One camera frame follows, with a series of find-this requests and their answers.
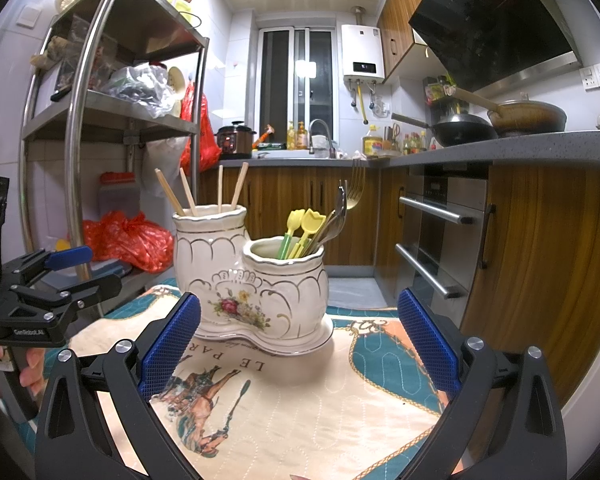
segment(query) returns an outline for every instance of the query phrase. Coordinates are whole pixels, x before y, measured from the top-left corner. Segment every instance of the window frame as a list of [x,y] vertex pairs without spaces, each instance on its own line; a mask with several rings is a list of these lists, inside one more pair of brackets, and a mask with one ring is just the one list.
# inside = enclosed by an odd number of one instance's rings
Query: window frame
[[[304,30],[304,58],[305,60],[310,59],[310,35],[311,32],[329,32],[331,34],[331,84],[333,86],[333,131],[331,137],[336,142],[340,140],[340,124],[339,124],[339,92],[338,83],[340,81],[340,67],[338,65],[338,39],[336,36],[335,28],[330,27],[266,27],[261,28],[258,31],[258,59],[256,64],[256,95],[254,100],[254,125],[253,128],[256,133],[259,134],[262,126],[260,124],[260,106],[261,106],[261,95],[262,95],[262,51],[264,48],[264,34],[265,32],[277,32],[280,30],[286,30],[289,33],[289,52],[288,52],[288,74],[287,74],[287,102],[286,102],[286,120],[287,122],[294,120],[294,72],[295,72],[295,34],[296,30]],[[311,115],[310,115],[310,80],[304,78],[304,118],[305,125],[308,128]]]

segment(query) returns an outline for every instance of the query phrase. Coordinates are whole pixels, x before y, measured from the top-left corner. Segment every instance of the sink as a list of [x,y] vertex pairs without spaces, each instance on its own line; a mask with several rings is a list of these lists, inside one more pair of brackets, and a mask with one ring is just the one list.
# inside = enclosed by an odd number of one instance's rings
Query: sink
[[320,152],[325,150],[316,150],[315,155],[310,155],[309,150],[272,150],[257,152],[254,158],[328,158],[329,152],[326,152],[326,157],[321,156]]

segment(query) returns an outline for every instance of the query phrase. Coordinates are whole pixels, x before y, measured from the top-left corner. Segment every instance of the screw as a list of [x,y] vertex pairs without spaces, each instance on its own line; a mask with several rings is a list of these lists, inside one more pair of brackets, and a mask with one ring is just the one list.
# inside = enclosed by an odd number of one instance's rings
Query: screw
[[64,363],[65,361],[68,361],[71,358],[71,350],[62,350],[59,354],[58,354],[58,361]]
[[479,337],[470,337],[466,340],[467,346],[474,350],[482,350],[484,348],[484,341]]
[[119,354],[125,354],[129,352],[129,350],[131,350],[131,347],[133,345],[134,344],[128,339],[123,339],[116,345],[116,352],[118,352]]
[[528,353],[533,359],[539,359],[542,357],[542,350],[537,346],[530,346],[526,350],[526,353]]

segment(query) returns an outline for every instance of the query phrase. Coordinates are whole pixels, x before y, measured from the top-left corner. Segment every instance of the white ceramic vase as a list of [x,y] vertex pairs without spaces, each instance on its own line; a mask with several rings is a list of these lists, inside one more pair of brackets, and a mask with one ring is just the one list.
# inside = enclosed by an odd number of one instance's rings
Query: white ceramic vase
[[[199,206],[198,213],[216,207]],[[304,258],[277,260],[282,237],[249,241],[245,214],[239,207],[198,218],[173,216],[178,287],[195,294],[202,308],[196,336],[246,338],[278,355],[319,348],[333,332],[326,315],[323,248]]]

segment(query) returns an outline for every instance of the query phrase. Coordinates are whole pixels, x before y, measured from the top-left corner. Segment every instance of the water heater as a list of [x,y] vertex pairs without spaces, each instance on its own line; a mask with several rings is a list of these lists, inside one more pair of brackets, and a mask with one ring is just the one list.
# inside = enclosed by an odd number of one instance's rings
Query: water heater
[[362,25],[342,26],[344,81],[384,81],[384,58],[380,29]]

